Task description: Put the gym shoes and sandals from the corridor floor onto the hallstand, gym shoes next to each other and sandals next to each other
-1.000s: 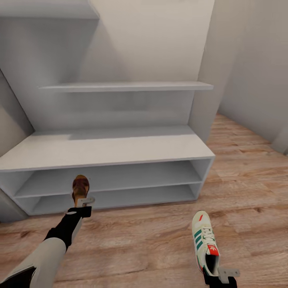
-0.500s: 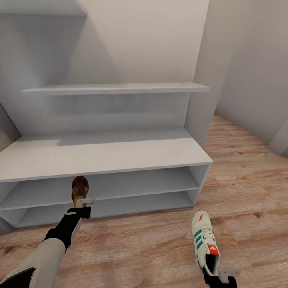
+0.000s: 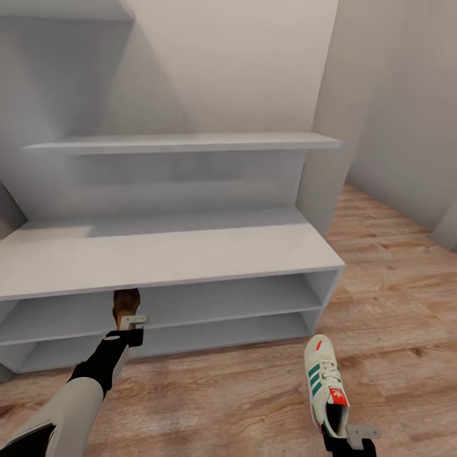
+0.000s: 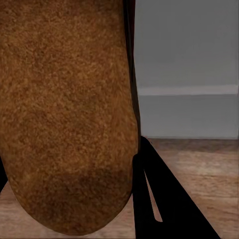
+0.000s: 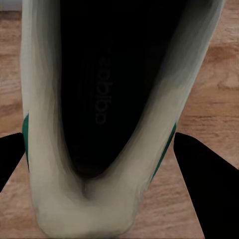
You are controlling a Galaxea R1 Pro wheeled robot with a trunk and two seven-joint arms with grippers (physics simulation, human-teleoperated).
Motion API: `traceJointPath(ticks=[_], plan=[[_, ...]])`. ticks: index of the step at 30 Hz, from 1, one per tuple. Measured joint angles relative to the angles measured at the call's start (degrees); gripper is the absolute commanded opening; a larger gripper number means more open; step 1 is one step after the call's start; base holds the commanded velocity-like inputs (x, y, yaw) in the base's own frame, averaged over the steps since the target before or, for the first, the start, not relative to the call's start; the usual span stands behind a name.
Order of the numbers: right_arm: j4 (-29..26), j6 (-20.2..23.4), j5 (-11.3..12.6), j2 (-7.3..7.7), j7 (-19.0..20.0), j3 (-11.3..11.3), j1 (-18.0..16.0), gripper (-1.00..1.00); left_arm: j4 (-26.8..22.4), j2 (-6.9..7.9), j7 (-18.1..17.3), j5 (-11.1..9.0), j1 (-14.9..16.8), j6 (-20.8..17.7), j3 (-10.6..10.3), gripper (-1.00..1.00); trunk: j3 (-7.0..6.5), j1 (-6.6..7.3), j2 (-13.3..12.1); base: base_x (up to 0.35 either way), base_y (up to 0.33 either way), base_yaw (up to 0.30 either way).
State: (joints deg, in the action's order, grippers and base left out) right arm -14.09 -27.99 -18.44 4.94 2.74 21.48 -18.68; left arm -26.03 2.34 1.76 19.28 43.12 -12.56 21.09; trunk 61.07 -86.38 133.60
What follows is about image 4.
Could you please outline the sandal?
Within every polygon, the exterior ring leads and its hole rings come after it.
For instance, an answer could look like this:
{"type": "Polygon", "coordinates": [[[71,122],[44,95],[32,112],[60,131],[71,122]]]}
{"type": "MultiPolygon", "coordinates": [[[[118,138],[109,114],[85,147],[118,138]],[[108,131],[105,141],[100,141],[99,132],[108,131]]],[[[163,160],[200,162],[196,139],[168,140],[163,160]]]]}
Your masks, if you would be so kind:
{"type": "Polygon", "coordinates": [[[0,0],[0,157],[24,210],[92,234],[133,193],[135,0],[0,0]]]}

